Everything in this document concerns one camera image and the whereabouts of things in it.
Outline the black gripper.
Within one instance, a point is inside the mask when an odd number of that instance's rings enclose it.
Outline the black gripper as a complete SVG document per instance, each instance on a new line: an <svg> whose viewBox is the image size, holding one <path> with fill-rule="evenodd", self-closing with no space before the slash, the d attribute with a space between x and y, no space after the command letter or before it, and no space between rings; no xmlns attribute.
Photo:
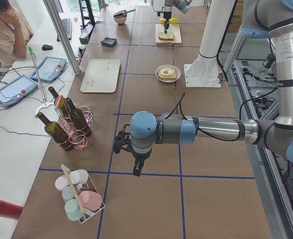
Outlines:
<svg viewBox="0 0 293 239"><path fill-rule="evenodd" d="M132 155L135 158L135 164L134 164L134 167L133 167L133 175L134 176L137 176L137 177L141 176L144 161L150 157L151 152L152 152L152 150L149 150L146 153L139 153L139 152L136 152L136 151L132 152Z"/></svg>

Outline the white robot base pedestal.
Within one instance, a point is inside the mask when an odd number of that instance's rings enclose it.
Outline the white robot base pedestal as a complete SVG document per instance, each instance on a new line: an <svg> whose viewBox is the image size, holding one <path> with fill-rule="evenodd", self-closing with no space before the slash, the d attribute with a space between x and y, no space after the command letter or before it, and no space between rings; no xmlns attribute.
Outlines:
<svg viewBox="0 0 293 239"><path fill-rule="evenodd" d="M221 87L218 71L218 52L236 0L212 1L197 59L184 65L185 82L189 88Z"/></svg>

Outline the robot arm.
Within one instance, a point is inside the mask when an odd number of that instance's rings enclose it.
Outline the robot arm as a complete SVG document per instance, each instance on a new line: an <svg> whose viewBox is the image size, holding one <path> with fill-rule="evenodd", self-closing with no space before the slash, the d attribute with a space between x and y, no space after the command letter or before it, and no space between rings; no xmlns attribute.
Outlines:
<svg viewBox="0 0 293 239"><path fill-rule="evenodd" d="M197 136L222 141L242 140L284 156L293 162L293 0L247 0L242 31L258 37L265 30L275 40L279 116L275 120L224 120L137 112L130 122L130 143L135 157L133 174L139 176L153 144L191 144Z"/></svg>
<svg viewBox="0 0 293 239"><path fill-rule="evenodd" d="M165 0L160 10L154 9L154 0L150 1L153 11L157 13L157 16L163 14L164 17L164 33L168 33L170 26L169 20L172 18L173 7L176 7L180 12L186 14L190 8L192 0Z"/></svg>

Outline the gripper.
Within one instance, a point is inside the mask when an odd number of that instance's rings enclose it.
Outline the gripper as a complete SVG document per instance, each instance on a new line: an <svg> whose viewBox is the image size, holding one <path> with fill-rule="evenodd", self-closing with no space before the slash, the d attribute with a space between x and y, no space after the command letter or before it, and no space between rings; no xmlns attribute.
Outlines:
<svg viewBox="0 0 293 239"><path fill-rule="evenodd" d="M171 16L172 16L172 7L171 6L162 7L162 13L163 13L164 19L166 19L164 21L164 33L167 33L169 29L169 24L170 24L169 20L171 19Z"/></svg>

